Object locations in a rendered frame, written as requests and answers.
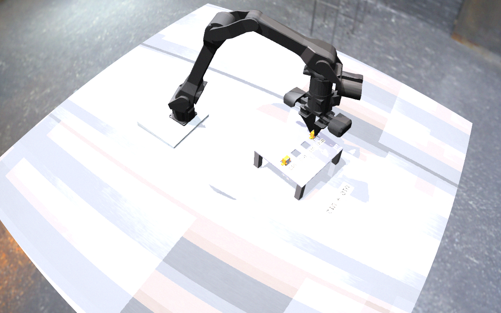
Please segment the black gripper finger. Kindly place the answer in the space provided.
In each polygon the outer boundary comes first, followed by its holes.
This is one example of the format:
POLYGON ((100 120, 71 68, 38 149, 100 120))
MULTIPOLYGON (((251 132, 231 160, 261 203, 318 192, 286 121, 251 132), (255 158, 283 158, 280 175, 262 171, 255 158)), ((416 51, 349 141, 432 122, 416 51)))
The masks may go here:
MULTIPOLYGON (((328 126, 328 124, 327 124, 328 126)), ((317 120, 315 123, 314 123, 314 136, 317 136, 318 133, 321 131, 321 129, 324 129, 326 128, 327 126, 325 126, 324 124, 322 124, 321 122, 319 122, 319 120, 317 120)))
POLYGON ((311 133, 312 130, 314 130, 314 123, 316 121, 316 116, 313 114, 313 113, 310 113, 308 115, 298 111, 299 115, 301 116, 301 118, 304 120, 305 122, 305 125, 307 126, 309 132, 311 133))

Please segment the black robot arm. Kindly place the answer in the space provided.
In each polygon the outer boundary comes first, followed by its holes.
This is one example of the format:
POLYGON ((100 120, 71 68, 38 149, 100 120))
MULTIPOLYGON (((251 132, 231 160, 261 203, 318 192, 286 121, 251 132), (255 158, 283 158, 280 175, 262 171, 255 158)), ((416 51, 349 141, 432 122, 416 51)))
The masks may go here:
POLYGON ((168 103, 172 110, 169 118, 185 126, 197 115, 194 104, 197 104, 206 87, 207 81, 203 77, 217 49, 225 40, 248 32, 261 34, 300 56, 305 63, 303 74, 311 77, 310 91, 321 97, 334 92, 329 112, 332 107, 340 105, 342 97, 361 99, 363 75, 342 71, 343 64, 332 44, 305 37, 260 10, 222 11, 205 28, 204 44, 195 64, 168 103), (333 83, 336 84, 335 90, 332 89, 333 83))

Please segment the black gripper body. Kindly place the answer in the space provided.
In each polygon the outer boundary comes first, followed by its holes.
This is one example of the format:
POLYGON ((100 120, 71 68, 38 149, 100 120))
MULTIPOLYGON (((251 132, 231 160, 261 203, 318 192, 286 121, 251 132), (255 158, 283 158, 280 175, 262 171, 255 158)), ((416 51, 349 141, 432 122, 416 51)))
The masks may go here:
POLYGON ((310 89, 305 92, 295 87, 284 95, 284 104, 294 107, 296 102, 301 103, 300 112, 306 115, 313 113, 315 116, 318 116, 319 122, 325 126, 328 124, 327 128, 330 133, 336 137, 341 137, 351 128, 352 120, 342 113, 334 116, 334 112, 328 111, 333 95, 334 92, 332 91, 330 95, 321 97, 312 93, 310 89))

